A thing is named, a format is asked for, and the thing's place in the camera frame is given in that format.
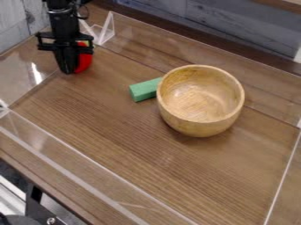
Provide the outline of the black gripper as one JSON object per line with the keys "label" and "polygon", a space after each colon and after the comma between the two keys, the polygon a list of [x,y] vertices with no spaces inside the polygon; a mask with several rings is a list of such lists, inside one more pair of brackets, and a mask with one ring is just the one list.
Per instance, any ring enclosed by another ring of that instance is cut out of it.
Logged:
{"label": "black gripper", "polygon": [[38,49],[53,51],[61,71],[73,74],[77,66],[77,53],[93,54],[94,37],[81,32],[77,11],[50,11],[51,31],[35,35]]}

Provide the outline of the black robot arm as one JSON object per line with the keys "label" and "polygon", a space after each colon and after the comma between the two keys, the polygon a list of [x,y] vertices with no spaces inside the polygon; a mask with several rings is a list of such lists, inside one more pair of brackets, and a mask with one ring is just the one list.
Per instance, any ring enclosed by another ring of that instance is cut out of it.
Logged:
{"label": "black robot arm", "polygon": [[94,37],[81,31],[82,7],[77,0],[43,0],[51,23],[50,32],[39,32],[38,49],[54,53],[61,71],[65,74],[81,73],[93,63]]}

